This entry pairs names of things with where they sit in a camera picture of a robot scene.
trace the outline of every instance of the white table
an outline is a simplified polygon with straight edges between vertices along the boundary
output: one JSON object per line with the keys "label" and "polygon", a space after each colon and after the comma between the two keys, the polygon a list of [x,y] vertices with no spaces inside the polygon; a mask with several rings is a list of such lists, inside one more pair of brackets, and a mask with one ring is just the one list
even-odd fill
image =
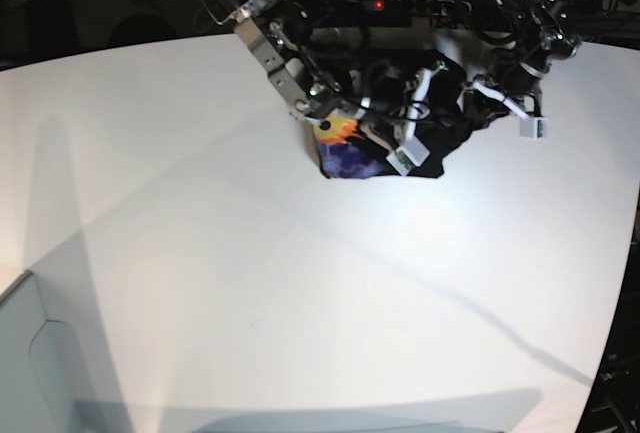
{"label": "white table", "polygon": [[585,45],[543,84],[548,140],[503,119],[440,180],[358,182],[320,175],[235,37],[5,72],[0,264],[73,328],[109,431],[573,431],[625,269],[638,81],[640,53]]}

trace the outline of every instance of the white tabletop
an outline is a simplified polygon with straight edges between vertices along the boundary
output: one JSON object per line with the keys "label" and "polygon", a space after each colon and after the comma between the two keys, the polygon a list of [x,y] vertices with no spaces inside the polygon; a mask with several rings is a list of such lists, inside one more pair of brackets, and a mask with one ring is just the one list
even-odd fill
{"label": "white tabletop", "polygon": [[109,431],[574,431],[629,248],[639,81],[640,53],[584,45],[543,83],[548,140],[507,118],[440,180],[329,181],[235,37],[8,71],[0,264],[72,326],[71,387]]}

